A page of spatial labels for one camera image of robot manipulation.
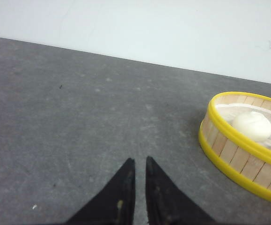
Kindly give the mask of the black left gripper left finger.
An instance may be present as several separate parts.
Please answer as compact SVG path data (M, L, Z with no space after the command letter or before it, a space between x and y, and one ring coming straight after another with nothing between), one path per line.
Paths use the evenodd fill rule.
M66 225L132 225L135 210L135 161L128 158L104 188Z

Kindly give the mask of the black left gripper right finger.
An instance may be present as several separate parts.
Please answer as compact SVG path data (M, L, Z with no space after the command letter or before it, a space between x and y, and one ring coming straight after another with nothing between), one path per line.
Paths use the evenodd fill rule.
M150 225L210 225L216 222L174 184L151 156L146 158L146 208Z

